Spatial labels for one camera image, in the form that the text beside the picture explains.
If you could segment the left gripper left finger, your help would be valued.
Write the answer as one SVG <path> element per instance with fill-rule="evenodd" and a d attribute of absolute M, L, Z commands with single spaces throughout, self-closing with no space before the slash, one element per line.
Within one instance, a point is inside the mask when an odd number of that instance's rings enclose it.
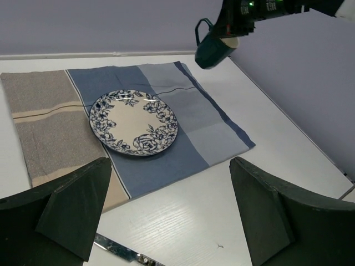
<path fill-rule="evenodd" d="M 83 265 L 110 178 L 111 161 L 101 157 L 1 199 L 1 265 Z"/>

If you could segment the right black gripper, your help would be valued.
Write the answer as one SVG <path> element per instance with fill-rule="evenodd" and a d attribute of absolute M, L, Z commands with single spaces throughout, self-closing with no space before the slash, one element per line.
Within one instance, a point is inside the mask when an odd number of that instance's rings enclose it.
<path fill-rule="evenodd" d="M 302 12 L 310 1 L 289 0 L 223 0 L 212 28 L 213 38 L 242 37 L 254 32 L 255 23 Z"/>

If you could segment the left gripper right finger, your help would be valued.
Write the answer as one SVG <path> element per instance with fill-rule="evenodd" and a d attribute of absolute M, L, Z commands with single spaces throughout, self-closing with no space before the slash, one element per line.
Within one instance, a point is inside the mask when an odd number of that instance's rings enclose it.
<path fill-rule="evenodd" d="M 311 192 L 241 157 L 231 181 L 252 265 L 354 265 L 354 203 Z"/>

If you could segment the steel table knife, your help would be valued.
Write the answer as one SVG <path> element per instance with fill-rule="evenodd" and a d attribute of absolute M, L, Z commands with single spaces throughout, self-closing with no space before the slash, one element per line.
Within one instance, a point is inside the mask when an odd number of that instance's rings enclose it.
<path fill-rule="evenodd" d="M 128 262 L 137 262 L 141 265 L 162 265 L 156 260 L 153 260 L 144 254 L 129 249 L 99 233 L 95 234 L 94 244 L 102 248 L 103 250 L 106 250 L 109 253 L 112 253 L 113 255 L 120 257 Z"/>

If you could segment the dark green mug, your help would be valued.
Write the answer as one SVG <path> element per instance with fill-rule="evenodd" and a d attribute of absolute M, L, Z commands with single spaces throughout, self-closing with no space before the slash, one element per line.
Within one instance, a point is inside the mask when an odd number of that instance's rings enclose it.
<path fill-rule="evenodd" d="M 199 37 L 199 26 L 205 22 L 209 32 L 203 40 Z M 202 69 L 212 69 L 220 64 L 225 58 L 236 50 L 239 46 L 239 38 L 212 38 L 211 32 L 213 24 L 208 18 L 200 19 L 195 27 L 195 38 L 197 49 L 195 52 L 195 62 Z"/>

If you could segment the blue beige checked cloth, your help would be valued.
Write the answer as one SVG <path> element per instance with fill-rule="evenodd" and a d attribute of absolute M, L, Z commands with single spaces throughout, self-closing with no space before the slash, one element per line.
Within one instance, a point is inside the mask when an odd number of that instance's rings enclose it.
<path fill-rule="evenodd" d="M 32 186 L 108 157 L 113 170 L 105 211 L 255 146 L 181 62 L 2 73 L 1 84 Z M 170 107 L 179 127 L 170 147 L 132 156 L 99 141 L 90 127 L 90 108 L 116 90 L 156 95 Z"/>

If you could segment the blue floral ceramic plate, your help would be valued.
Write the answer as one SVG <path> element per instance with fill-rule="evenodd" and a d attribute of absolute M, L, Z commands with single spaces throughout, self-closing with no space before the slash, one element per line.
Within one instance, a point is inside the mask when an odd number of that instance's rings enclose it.
<path fill-rule="evenodd" d="M 138 90 L 116 90 L 100 96 L 90 108 L 89 123 L 102 144 L 132 156 L 151 156 L 166 150 L 179 128 L 165 102 Z"/>

